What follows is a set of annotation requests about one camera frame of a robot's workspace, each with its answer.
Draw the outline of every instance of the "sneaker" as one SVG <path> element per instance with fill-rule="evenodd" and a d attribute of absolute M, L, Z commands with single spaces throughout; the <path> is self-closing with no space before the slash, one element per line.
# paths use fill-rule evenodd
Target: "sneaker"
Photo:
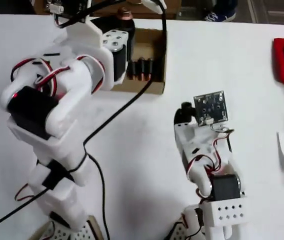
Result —
<path fill-rule="evenodd" d="M 236 18 L 236 11 L 230 11 L 227 15 L 224 14 L 218 14 L 215 12 L 210 12 L 206 17 L 204 18 L 207 22 L 214 22 L 214 23 L 222 23 L 222 22 L 231 22 Z"/>

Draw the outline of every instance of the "red cloth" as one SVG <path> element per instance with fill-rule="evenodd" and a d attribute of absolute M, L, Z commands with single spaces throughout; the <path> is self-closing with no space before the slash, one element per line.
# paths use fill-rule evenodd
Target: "red cloth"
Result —
<path fill-rule="evenodd" d="M 273 41 L 276 72 L 281 83 L 284 84 L 284 38 L 275 38 Z"/>

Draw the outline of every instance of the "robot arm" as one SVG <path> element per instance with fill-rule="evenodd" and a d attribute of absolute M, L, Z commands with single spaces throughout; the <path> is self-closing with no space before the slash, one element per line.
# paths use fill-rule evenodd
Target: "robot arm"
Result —
<path fill-rule="evenodd" d="M 231 152 L 233 130 L 221 124 L 228 119 L 224 93 L 198 96 L 194 101 L 195 108 L 185 102 L 174 118 L 175 141 L 186 175 L 197 185 L 201 198 L 199 204 L 184 210 L 187 235 L 191 240 L 247 239 L 248 203 L 242 173 Z M 191 123 L 192 117 L 197 123 Z"/>
<path fill-rule="evenodd" d="M 49 6 L 54 10 L 60 5 L 58 15 L 78 15 L 78 10 L 67 12 L 70 9 L 61 6 L 64 2 L 70 3 L 53 0 Z M 166 9 L 163 0 L 143 4 L 159 14 Z M 76 186 L 86 185 L 91 162 L 79 118 L 95 92 L 123 82 L 132 54 L 132 35 L 129 41 L 126 29 L 102 33 L 96 24 L 88 18 L 84 24 L 67 24 L 67 37 L 13 68 L 12 83 L 0 96 L 1 107 L 10 113 L 8 127 L 37 156 L 28 185 L 41 196 L 35 198 L 38 205 L 56 224 L 73 232 L 79 232 L 88 218 Z"/>

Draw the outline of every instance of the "circuit board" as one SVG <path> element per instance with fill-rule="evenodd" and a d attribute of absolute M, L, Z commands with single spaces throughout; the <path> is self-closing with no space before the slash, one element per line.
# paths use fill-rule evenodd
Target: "circuit board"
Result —
<path fill-rule="evenodd" d="M 63 13 L 59 14 L 62 18 L 70 19 L 75 14 L 88 8 L 89 0 L 46 0 L 48 4 L 63 7 Z"/>
<path fill-rule="evenodd" d="M 228 112 L 223 91 L 194 97 L 196 122 L 199 127 L 228 120 Z"/>

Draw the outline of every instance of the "white tabletop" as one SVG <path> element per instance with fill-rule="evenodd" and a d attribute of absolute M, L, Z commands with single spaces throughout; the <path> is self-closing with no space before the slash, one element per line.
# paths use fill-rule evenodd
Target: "white tabletop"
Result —
<path fill-rule="evenodd" d="M 12 66 L 44 49 L 61 30 L 46 16 L 0 16 L 0 92 L 10 83 Z M 159 20 L 137 20 L 142 28 L 161 28 Z M 160 240 L 180 212 L 198 203 L 176 148 L 175 111 L 193 96 L 224 90 L 235 128 L 231 143 L 247 184 L 252 213 L 250 239 L 284 239 L 284 174 L 278 130 L 284 130 L 284 86 L 275 81 L 272 40 L 283 25 L 168 21 L 164 94 L 143 95 L 87 145 L 106 181 L 106 217 L 113 240 Z M 133 94 L 98 92 L 88 103 L 91 133 Z M 32 148 L 6 127 L 0 109 L 0 218 L 19 206 L 17 190 L 35 165 Z M 101 214 L 101 180 L 92 168 L 90 183 L 79 188 L 86 209 Z M 32 203 L 0 224 L 0 239 L 27 239 L 47 221 Z"/>

